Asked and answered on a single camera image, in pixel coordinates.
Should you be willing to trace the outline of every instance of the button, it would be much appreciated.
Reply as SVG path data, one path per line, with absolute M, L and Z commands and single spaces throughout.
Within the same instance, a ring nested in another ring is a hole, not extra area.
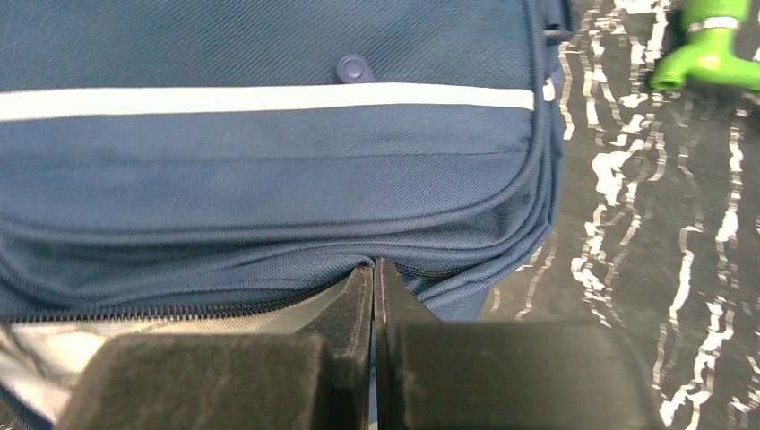
M 336 69 L 338 77 L 343 83 L 367 83 L 374 82 L 375 76 L 369 68 L 367 60 L 361 56 L 345 56 L 338 62 Z

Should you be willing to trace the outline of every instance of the green toy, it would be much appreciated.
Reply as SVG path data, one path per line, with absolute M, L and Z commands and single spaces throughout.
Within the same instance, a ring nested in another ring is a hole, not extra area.
M 749 15 L 752 0 L 687 0 L 682 26 L 688 44 L 658 64 L 655 90 L 683 88 L 687 76 L 703 82 L 737 85 L 760 92 L 760 63 L 734 56 L 733 42 Z

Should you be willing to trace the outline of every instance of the table surface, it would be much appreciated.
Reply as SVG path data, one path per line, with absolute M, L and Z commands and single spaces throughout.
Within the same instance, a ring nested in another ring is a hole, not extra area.
M 675 43 L 677 2 L 576 2 L 583 26 L 562 49 L 559 221 L 483 318 L 622 329 L 671 428 L 758 429 L 760 102 L 711 85 L 645 87 Z M 757 7 L 752 17 L 744 58 L 760 56 Z

